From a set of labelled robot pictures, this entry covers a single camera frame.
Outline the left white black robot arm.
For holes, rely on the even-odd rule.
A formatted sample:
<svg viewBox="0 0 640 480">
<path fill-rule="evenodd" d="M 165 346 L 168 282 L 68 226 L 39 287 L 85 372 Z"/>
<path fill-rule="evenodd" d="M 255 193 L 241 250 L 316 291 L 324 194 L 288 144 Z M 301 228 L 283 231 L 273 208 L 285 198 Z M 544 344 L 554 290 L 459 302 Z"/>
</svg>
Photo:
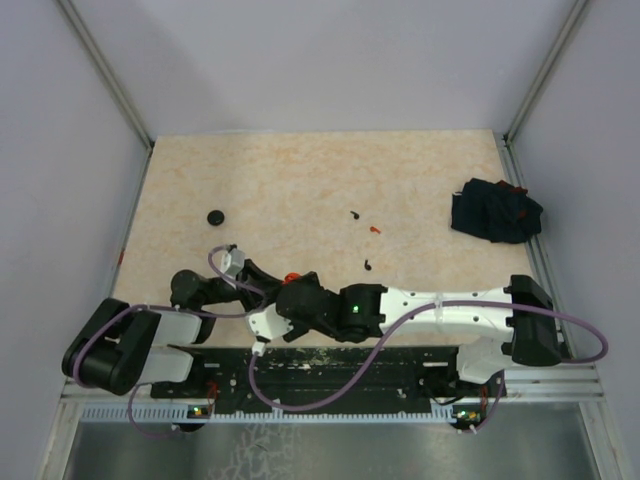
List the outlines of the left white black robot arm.
<svg viewBox="0 0 640 480">
<path fill-rule="evenodd" d="M 284 285 L 238 250 L 223 255 L 216 275 L 181 270 L 170 282 L 170 304 L 129 304 L 106 298 L 64 353 L 62 373 L 83 388 L 122 396 L 143 383 L 172 382 L 201 394 L 208 373 L 180 349 L 203 343 L 220 318 L 263 311 Z"/>
</svg>

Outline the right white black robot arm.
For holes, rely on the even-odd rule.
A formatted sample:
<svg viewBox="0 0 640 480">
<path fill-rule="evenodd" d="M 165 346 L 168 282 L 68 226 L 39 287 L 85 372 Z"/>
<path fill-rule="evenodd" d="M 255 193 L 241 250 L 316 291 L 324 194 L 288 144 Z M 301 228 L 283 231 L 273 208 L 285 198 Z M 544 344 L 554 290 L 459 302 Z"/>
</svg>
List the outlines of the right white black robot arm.
<svg viewBox="0 0 640 480">
<path fill-rule="evenodd" d="M 288 342 L 315 331 L 341 343 L 362 343 L 393 334 L 467 335 L 448 387 L 470 395 L 495 373 L 514 365 L 560 364 L 550 296 L 531 277 L 513 275 L 507 286 L 473 292 L 416 292 L 379 284 L 354 284 L 334 293 L 317 279 L 284 285 L 275 301 L 289 321 Z"/>
</svg>

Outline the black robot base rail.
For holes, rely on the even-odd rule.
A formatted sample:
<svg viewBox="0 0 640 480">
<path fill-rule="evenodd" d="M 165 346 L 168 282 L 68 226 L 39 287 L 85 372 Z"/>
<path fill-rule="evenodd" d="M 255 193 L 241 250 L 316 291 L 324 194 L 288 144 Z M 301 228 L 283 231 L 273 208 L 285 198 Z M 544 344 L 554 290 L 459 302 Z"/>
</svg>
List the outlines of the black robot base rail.
<svg viewBox="0 0 640 480">
<path fill-rule="evenodd" d="M 158 382 L 154 399 L 211 399 L 219 414 L 267 413 L 250 387 L 244 348 L 191 348 L 186 380 Z M 368 348 L 273 348 L 259 358 L 255 381 L 269 399 L 287 405 L 318 402 L 342 388 L 364 364 Z M 459 380 L 454 347 L 383 348 L 364 375 L 321 414 L 428 413 L 439 403 L 468 400 L 484 409 L 500 388 L 498 375 L 477 385 Z"/>
</svg>

